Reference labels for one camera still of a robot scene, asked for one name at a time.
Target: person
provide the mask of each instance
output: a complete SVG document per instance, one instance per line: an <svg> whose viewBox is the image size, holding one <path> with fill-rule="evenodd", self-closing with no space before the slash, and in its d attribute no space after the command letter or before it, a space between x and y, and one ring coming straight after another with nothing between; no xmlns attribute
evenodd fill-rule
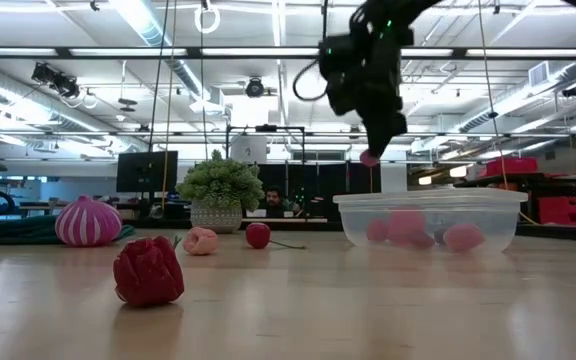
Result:
<svg viewBox="0 0 576 360"><path fill-rule="evenodd" d="M301 207L284 199L278 186L270 186L266 189L266 217L282 218L285 211L298 213Z"/></svg>

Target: air duct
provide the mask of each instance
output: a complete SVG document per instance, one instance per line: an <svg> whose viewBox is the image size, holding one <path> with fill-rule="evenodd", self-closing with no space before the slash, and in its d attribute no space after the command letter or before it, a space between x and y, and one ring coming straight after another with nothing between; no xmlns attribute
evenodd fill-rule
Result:
<svg viewBox="0 0 576 360"><path fill-rule="evenodd" d="M164 35L163 26L160 24L157 16L153 11L152 4L149 0L108 0L117 10L119 15L135 30L137 35L151 47L160 47L163 43L166 46L172 46L168 35ZM192 70L182 60L163 60L170 69L177 75L179 80L190 91L191 96L196 101L204 99L205 101L212 101L214 104L223 105L220 103L223 99L223 94L219 96L214 94L203 87L197 76L193 74Z"/></svg>
<svg viewBox="0 0 576 360"><path fill-rule="evenodd" d="M60 101L42 93L35 91L28 85L14 80L6 75L0 73L0 102L5 100L8 104L23 102L24 110L28 116L45 116L50 120L55 120L55 125L73 127L78 126L86 131L117 131L114 128L100 120L95 119L79 110L71 109L62 104ZM131 137L115 138L111 137L112 141L117 141L124 145L125 148L135 148L139 151L147 151L148 145L138 139Z"/></svg>
<svg viewBox="0 0 576 360"><path fill-rule="evenodd" d="M576 62L563 66L560 62L546 61L529 70L528 75L528 80L504 91L493 99L497 118L532 103L540 95L553 93L571 85L576 81ZM485 104L467 113L463 121L446 132L468 132L490 121L492 118L489 115L490 105ZM450 140L450 137L438 136L432 139L415 141L412 145L412 151L429 151L448 140Z"/></svg>

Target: green succulent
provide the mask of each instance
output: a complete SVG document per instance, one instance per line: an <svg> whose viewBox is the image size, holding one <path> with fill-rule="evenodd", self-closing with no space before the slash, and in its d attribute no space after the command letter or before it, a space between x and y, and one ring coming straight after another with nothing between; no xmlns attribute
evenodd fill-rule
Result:
<svg viewBox="0 0 576 360"><path fill-rule="evenodd" d="M257 178L259 168L233 159L223 159L218 150L212 159L195 165L177 191L185 199L197 200L205 206L231 209L243 206L254 211L259 199L264 197L261 180Z"/></svg>

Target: clear plastic bin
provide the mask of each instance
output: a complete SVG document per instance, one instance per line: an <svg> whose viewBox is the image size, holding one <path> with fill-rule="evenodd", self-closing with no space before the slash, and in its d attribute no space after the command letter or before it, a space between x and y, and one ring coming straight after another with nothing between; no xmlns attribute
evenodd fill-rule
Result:
<svg viewBox="0 0 576 360"><path fill-rule="evenodd" d="M344 232L357 246L456 253L503 251L527 199L525 193L487 188L333 198Z"/></svg>

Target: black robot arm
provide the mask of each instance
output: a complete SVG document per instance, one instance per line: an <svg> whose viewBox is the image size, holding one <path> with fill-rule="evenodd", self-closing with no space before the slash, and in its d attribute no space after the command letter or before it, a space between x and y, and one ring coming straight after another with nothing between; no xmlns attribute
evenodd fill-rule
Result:
<svg viewBox="0 0 576 360"><path fill-rule="evenodd" d="M401 49L414 44L410 25L441 0L367 0L350 17L349 33L319 43L319 71L330 107L341 116L357 111L368 135L368 151L380 157L393 136L407 132ZM576 6L576 0L567 0Z"/></svg>

